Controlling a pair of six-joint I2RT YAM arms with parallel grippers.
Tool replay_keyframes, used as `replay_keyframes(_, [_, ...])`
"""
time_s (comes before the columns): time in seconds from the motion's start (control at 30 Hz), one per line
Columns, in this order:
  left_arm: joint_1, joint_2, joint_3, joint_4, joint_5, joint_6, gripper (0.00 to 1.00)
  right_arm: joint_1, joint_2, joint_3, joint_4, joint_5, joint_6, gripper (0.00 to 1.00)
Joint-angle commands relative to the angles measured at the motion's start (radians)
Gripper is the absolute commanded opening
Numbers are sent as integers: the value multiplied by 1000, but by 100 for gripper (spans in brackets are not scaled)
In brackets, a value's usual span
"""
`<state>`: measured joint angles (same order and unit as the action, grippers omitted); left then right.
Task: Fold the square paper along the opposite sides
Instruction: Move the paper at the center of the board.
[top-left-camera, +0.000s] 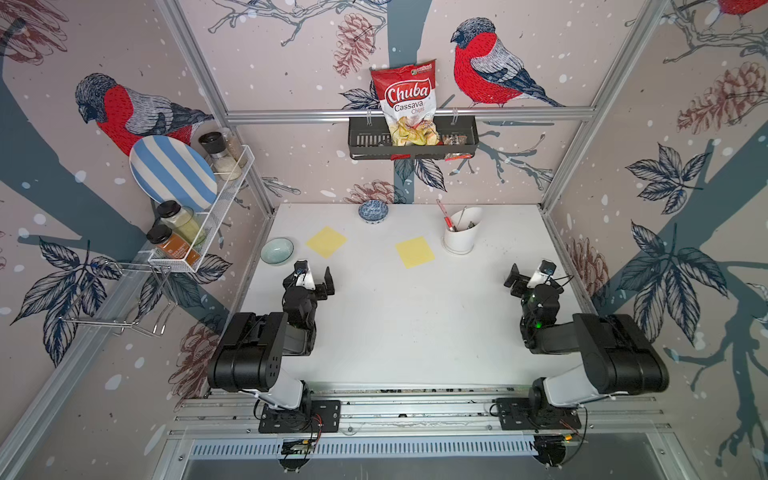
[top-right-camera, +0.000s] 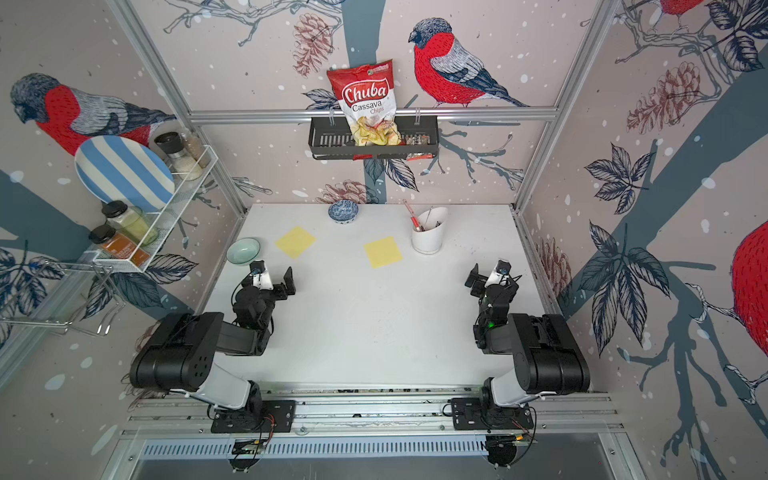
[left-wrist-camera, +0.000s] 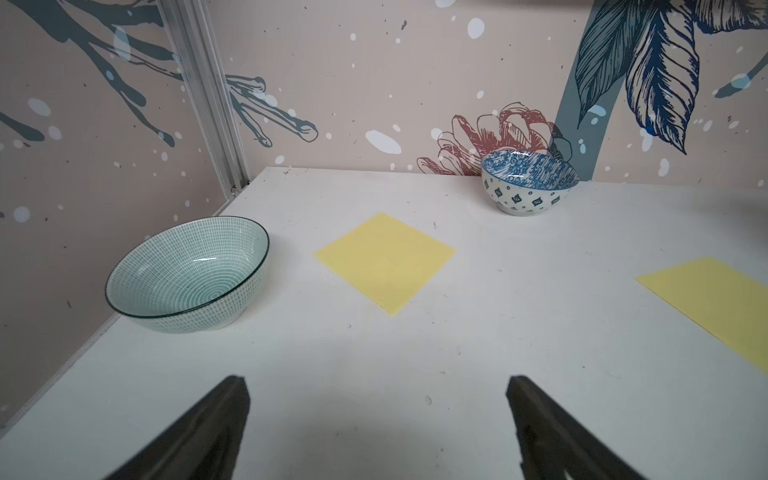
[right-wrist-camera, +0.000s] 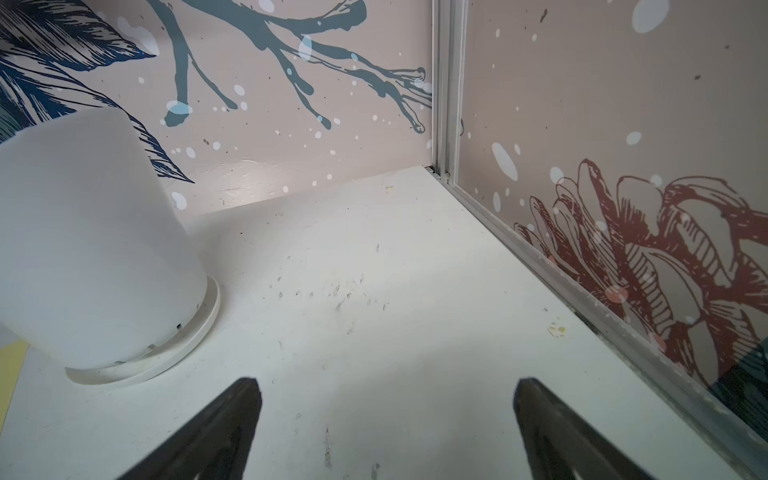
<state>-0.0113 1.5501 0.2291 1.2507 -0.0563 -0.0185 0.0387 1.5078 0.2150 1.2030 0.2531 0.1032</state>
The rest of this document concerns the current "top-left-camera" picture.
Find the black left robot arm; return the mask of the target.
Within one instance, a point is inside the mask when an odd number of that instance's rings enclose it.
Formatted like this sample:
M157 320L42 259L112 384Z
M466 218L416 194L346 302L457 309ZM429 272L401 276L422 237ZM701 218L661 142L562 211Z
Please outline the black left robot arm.
M207 367L213 389L254 396L261 434L339 429L341 402L314 400L310 388L284 372L285 356L307 357L315 346L318 303L335 294L331 271L314 280L306 260L297 261L282 282L282 309L269 314L232 316Z

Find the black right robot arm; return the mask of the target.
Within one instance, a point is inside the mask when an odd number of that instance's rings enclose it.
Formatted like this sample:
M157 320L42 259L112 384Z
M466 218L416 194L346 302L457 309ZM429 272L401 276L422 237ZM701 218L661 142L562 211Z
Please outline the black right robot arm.
M520 333L536 355L578 353L581 364L533 382L523 408L532 425L563 425L565 416L589 402L611 395L665 391L670 375L660 355L633 318L575 313L559 323L559 298L565 286L553 277L556 265L543 260L531 276L513 265L504 286L520 300Z

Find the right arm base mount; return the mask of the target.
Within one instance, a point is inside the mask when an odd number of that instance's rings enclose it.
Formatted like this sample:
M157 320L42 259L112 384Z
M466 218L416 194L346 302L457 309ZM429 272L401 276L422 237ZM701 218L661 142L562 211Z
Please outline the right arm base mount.
M576 409L553 407L548 404L534 408L528 398L497 398L489 413L499 420L503 431L568 430L582 428Z

